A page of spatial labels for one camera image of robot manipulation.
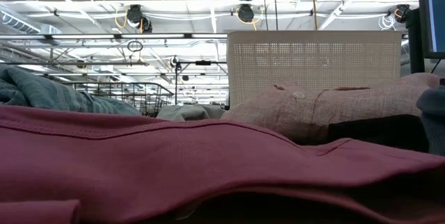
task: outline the yellow cable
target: yellow cable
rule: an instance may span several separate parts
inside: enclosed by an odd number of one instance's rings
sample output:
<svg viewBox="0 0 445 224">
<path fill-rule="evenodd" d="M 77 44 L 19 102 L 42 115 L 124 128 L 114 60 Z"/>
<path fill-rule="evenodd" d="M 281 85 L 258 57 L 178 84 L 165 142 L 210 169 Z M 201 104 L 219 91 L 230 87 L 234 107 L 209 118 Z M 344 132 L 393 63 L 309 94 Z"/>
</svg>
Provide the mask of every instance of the yellow cable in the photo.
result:
<svg viewBox="0 0 445 224">
<path fill-rule="evenodd" d="M 116 23 L 116 26 L 120 27 L 121 29 L 123 29 L 126 25 L 127 25 L 127 15 L 128 15 L 128 9 L 125 10 L 125 22 L 124 22 L 124 26 L 120 25 L 118 22 L 118 17 L 116 16 L 114 18 L 114 22 Z"/>
<path fill-rule="evenodd" d="M 315 30 L 318 30 L 316 0 L 312 0 L 312 6 L 314 7 L 314 24 L 315 24 Z"/>
<path fill-rule="evenodd" d="M 260 16 L 256 21 L 254 21 L 254 22 L 243 22 L 243 21 L 239 18 L 239 16 L 238 16 L 238 12 L 239 12 L 239 8 L 236 9 L 236 18 L 238 18 L 238 21 L 240 21 L 240 22 L 243 23 L 243 24 L 252 24 L 252 25 L 253 25 L 253 29 L 257 30 L 257 25 L 256 25 L 256 23 L 263 19 L 263 13 L 264 13 L 264 10 L 261 9 L 261 16 Z"/>
</svg>

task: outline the metal rack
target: metal rack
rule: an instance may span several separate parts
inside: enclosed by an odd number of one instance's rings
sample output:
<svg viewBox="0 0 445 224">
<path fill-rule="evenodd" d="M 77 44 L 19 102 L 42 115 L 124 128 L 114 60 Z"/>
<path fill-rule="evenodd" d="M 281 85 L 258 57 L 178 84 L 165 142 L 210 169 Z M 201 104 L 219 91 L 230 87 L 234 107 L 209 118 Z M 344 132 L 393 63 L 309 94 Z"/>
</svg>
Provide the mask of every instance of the metal rack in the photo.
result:
<svg viewBox="0 0 445 224">
<path fill-rule="evenodd" d="M 162 85 L 151 82 L 62 82 L 63 85 L 94 96 L 109 97 L 129 103 L 141 115 L 156 117 L 163 106 L 172 104 L 174 93 Z"/>
</svg>

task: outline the ceiling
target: ceiling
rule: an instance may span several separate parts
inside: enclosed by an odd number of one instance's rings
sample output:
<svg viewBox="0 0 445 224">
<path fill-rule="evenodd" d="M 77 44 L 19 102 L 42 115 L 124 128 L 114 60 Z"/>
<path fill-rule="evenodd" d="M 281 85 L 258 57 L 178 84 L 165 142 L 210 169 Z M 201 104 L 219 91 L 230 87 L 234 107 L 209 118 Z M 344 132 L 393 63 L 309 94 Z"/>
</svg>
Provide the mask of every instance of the ceiling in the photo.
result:
<svg viewBox="0 0 445 224">
<path fill-rule="evenodd" d="M 229 33 L 231 31 L 254 30 L 252 24 L 241 23 L 236 16 L 236 9 L 241 3 L 251 5 L 255 13 L 257 30 L 313 30 L 313 0 L 0 0 L 0 10 L 13 14 L 23 22 L 41 29 L 47 24 L 57 28 L 63 34 L 98 34 L 98 33 L 139 33 L 128 23 L 125 27 L 126 9 L 132 4 L 142 6 L 144 16 L 152 23 L 153 33 Z M 382 21 L 388 10 L 394 11 L 396 5 L 408 3 L 418 6 L 418 0 L 316 0 L 316 18 L 319 27 L 325 30 L 399 30 L 406 32 L 405 25 L 397 22 Z M 1 34 L 23 34 L 11 26 L 0 25 Z M 75 65 L 65 66 L 63 70 L 35 69 L 34 72 L 65 73 L 64 80 L 75 81 L 70 73 L 146 73 L 146 76 L 118 77 L 123 82 L 150 81 L 173 89 L 174 73 L 170 60 L 176 57 L 180 61 L 210 60 L 224 62 L 226 58 L 225 39 L 214 40 L 144 40 L 142 51 L 133 54 L 132 61 L 141 60 L 149 65 L 113 65 L 130 61 L 132 54 L 127 49 L 127 41 L 110 40 L 62 40 L 59 45 L 9 40 L 0 43 L 5 51 L 14 48 L 19 56 L 0 54 L 0 59 L 10 61 L 48 61 L 56 58 L 59 63 L 83 59 L 87 62 L 106 62 L 109 65 L 88 66 L 79 69 Z M 179 101 L 225 101 L 227 94 L 227 66 L 189 65 L 183 74 L 207 73 L 211 75 L 190 76 L 186 84 L 205 84 L 215 86 L 211 91 L 199 91 L 191 96 L 180 95 Z M 95 77 L 105 81 L 108 76 Z"/>
</svg>

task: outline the white perforated panel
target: white perforated panel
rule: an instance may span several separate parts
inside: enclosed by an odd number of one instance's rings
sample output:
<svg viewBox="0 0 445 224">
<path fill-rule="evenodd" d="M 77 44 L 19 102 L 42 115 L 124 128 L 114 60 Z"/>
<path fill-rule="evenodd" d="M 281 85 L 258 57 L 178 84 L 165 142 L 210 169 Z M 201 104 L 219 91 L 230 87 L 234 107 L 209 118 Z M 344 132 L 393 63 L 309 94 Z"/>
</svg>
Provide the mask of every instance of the white perforated panel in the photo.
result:
<svg viewBox="0 0 445 224">
<path fill-rule="evenodd" d="M 293 77 L 310 90 L 367 86 L 400 76 L 395 31 L 253 31 L 230 33 L 231 106 Z"/>
</svg>

